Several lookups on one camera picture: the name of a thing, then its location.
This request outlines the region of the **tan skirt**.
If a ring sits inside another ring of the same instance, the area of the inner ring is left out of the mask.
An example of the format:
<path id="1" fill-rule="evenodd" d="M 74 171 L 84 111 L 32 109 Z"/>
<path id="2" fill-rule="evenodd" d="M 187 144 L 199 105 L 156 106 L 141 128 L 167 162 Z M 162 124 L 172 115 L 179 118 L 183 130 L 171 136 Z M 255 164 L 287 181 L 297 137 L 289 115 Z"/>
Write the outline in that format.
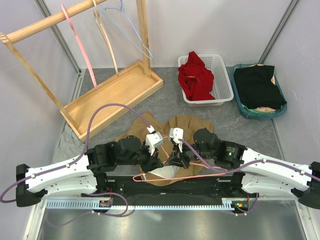
<path id="1" fill-rule="evenodd" d="M 142 116 L 154 127 L 155 131 L 160 132 L 163 137 L 168 136 L 170 128 L 183 129 L 183 139 L 191 145 L 195 143 L 193 135 L 197 130 L 206 128 L 212 133 L 214 127 L 212 122 L 203 120 L 197 116 L 177 115 L 171 117 L 165 123 L 158 122 L 150 112 L 145 112 Z M 148 133 L 145 122 L 141 118 L 137 118 L 131 125 L 128 132 L 121 134 L 116 138 L 116 140 L 119 141 L 120 139 L 124 139 L 128 136 L 136 136 L 141 142 L 144 142 Z"/>

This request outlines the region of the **pink wire hanger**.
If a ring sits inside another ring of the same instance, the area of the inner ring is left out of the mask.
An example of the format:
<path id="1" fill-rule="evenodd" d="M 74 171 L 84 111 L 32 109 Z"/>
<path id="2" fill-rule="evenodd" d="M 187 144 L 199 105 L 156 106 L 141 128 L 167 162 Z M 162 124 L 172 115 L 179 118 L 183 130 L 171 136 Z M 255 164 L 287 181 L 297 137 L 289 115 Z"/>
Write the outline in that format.
<path id="1" fill-rule="evenodd" d="M 173 152 L 173 144 L 169 142 L 165 142 L 159 148 L 159 158 L 162 163 L 167 163 L 171 153 Z M 137 183 L 148 183 L 157 187 L 167 186 L 178 181 L 187 180 L 187 179 L 199 179 L 204 177 L 217 177 L 222 176 L 225 173 L 213 173 L 213 174 L 205 174 L 203 177 L 198 176 L 199 173 L 208 169 L 207 166 L 203 164 L 200 160 L 191 161 L 189 168 L 184 169 L 183 167 L 166 165 L 161 168 L 157 168 L 155 170 L 149 172 L 143 172 L 138 175 L 132 177 L 132 180 Z"/>

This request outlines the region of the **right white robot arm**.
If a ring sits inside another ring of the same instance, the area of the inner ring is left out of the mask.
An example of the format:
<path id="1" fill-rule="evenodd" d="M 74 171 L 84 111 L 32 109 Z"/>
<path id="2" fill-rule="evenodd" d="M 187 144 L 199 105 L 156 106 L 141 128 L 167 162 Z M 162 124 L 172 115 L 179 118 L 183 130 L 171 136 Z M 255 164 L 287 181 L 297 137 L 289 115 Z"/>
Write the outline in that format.
<path id="1" fill-rule="evenodd" d="M 194 144 L 184 140 L 181 128 L 171 128 L 168 139 L 173 143 L 170 165 L 184 168 L 199 160 L 206 167 L 218 166 L 216 172 L 231 174 L 229 191 L 235 197 L 247 194 L 294 196 L 306 207 L 320 208 L 320 164 L 299 164 L 259 153 L 244 145 L 221 140 L 206 128 L 193 134 Z"/>

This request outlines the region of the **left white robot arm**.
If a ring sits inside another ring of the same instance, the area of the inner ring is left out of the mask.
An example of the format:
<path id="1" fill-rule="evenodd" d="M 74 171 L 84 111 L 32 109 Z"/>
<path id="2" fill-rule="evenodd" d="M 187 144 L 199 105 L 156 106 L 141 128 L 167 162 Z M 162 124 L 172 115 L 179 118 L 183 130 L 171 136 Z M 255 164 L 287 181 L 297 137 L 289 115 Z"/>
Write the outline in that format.
<path id="1" fill-rule="evenodd" d="M 158 147 L 165 142 L 158 134 L 147 135 L 141 142 L 134 135 L 119 141 L 98 144 L 85 153 L 55 164 L 32 168 L 16 167 L 16 205 L 20 208 L 38 204 L 49 196 L 106 196 L 110 191 L 107 173 L 117 166 L 139 165 L 144 172 L 162 168 Z"/>

